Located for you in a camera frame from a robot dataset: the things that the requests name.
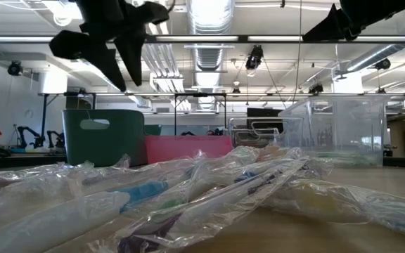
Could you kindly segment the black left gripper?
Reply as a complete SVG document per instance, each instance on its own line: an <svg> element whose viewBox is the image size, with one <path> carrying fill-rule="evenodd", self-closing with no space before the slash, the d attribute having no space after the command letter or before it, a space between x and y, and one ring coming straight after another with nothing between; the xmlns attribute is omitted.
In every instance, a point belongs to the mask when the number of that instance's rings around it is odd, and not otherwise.
<svg viewBox="0 0 405 253"><path fill-rule="evenodd" d="M114 39L114 44L133 83L142 85L141 53L148 23L159 25L169 20L169 9L146 1L134 6L125 0L76 0L84 21L80 30L98 41ZM119 91L126 85L115 59L106 44L90 44L82 57L99 69Z"/></svg>

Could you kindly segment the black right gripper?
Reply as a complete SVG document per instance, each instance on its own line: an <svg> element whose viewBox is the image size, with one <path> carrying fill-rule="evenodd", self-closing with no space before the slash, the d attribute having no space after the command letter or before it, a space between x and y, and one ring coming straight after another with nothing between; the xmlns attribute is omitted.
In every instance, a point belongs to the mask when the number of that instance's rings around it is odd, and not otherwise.
<svg viewBox="0 0 405 253"><path fill-rule="evenodd" d="M352 41L369 25L405 10L405 0L340 0L328 15L302 36L303 41Z"/></svg>

